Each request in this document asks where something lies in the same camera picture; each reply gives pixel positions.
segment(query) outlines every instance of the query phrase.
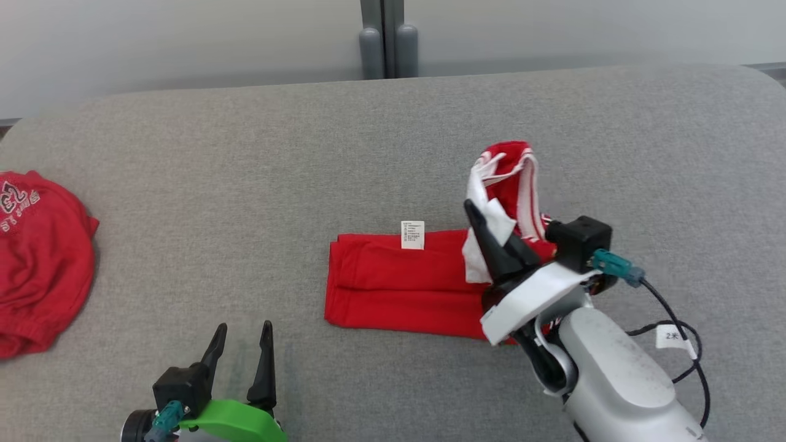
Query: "care tag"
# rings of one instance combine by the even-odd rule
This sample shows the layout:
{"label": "care tag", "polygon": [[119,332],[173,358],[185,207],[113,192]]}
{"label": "care tag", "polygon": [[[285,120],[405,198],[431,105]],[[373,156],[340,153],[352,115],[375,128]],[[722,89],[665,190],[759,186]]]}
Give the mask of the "care tag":
{"label": "care tag", "polygon": [[401,248],[423,250],[425,247],[426,223],[424,221],[401,222]]}
{"label": "care tag", "polygon": [[655,346],[657,348],[682,348],[688,352],[690,359],[696,359],[696,350],[688,339],[682,340],[680,330],[674,324],[662,324],[655,328]]}

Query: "gray fabric tablecloth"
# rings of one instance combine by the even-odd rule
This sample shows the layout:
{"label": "gray fabric tablecloth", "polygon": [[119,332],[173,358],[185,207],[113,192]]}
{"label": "gray fabric tablecloth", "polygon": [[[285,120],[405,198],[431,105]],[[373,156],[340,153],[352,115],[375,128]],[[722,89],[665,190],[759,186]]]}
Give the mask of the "gray fabric tablecloth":
{"label": "gray fabric tablecloth", "polygon": [[[0,363],[0,440],[115,440],[220,322],[214,397],[243,399],[265,319],[291,440],[578,440],[518,348],[322,318],[337,234],[465,227],[470,166],[518,138],[542,208],[610,223],[701,332],[711,440],[783,440],[784,115],[770,78],[699,65],[174,90],[23,120],[0,169],[81,198],[99,264],[55,346]],[[623,285],[597,306],[627,329],[666,318]],[[689,363],[638,341],[670,374]],[[678,394],[700,416],[698,380]]]}

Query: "cabinet door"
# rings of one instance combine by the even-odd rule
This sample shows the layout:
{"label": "cabinet door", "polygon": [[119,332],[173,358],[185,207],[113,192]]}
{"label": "cabinet door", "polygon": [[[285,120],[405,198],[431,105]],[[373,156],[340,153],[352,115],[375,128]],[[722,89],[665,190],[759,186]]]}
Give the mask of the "cabinet door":
{"label": "cabinet door", "polygon": [[358,0],[4,0],[0,120],[99,94],[360,79]]}
{"label": "cabinet door", "polygon": [[410,0],[421,76],[786,61],[782,0]]}

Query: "text on cable tag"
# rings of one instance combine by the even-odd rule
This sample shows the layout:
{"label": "text on cable tag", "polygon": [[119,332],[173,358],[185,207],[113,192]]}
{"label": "text on cable tag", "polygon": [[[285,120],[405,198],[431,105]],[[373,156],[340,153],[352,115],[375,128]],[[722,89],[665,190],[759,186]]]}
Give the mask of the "text on cable tag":
{"label": "text on cable tag", "polygon": [[426,223],[424,221],[401,222],[401,248],[423,250],[426,243]]}
{"label": "text on cable tag", "polygon": [[688,339],[684,341],[680,330],[674,324],[662,324],[655,328],[655,346],[657,348],[682,348],[688,352],[690,359],[696,359],[696,350]]}

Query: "robotic arm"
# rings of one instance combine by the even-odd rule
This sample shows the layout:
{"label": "robotic arm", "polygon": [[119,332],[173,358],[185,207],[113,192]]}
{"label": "robotic arm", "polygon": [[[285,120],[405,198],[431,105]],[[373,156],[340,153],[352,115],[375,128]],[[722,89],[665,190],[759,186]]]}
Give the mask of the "robotic arm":
{"label": "robotic arm", "polygon": [[610,226],[585,216],[552,222],[546,237],[557,244],[557,255],[541,266],[515,234],[499,244],[472,201],[465,211],[494,282],[483,294],[483,332],[494,345],[516,340],[584,441],[707,440],[666,372],[593,308],[590,296],[617,280],[603,272],[615,265],[602,259],[611,246]]}

